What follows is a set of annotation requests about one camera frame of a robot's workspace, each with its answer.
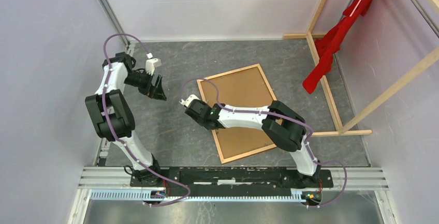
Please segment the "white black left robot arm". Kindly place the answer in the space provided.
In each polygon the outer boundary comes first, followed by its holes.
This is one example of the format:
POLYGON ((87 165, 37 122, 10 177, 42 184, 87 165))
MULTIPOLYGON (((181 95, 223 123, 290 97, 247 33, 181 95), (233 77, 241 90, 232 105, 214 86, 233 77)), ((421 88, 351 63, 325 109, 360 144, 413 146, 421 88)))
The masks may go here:
POLYGON ((125 86, 130 85, 151 99, 167 99, 162 76, 154 76, 161 61, 150 53, 147 58, 145 67, 140 69, 134 69, 136 60, 125 52, 106 58, 100 87, 94 95, 86 97, 85 105, 97 135, 115 143, 131 162, 124 166, 124 171, 131 176, 131 184, 154 187, 163 182, 163 173, 135 133, 135 118, 123 95, 125 86))

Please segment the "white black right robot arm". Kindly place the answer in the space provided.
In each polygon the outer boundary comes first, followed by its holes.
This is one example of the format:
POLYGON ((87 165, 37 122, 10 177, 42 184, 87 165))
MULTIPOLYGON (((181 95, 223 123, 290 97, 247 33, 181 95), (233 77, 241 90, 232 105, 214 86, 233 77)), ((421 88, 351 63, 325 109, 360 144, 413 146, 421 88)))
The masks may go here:
POLYGON ((185 107, 185 114, 207 130, 235 127, 262 130, 278 148, 291 154, 302 185, 312 187, 319 181, 321 166, 308 145, 313 132, 284 103, 274 100, 269 106, 258 108, 216 103, 211 107, 192 95, 181 99, 180 104, 185 107))

